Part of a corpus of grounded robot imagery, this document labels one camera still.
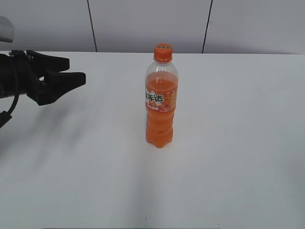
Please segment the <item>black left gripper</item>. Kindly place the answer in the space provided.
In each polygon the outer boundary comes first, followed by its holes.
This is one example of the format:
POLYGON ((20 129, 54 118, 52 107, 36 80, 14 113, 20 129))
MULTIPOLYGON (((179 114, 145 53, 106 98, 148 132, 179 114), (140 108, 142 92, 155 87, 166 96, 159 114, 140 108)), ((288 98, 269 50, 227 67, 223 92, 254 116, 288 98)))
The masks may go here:
POLYGON ((68 58, 32 50, 12 50, 8 55, 1 54, 0 97, 12 97, 12 106, 18 104, 23 94, 39 106, 52 104, 66 93, 86 84, 85 73, 61 73, 69 68, 68 58))

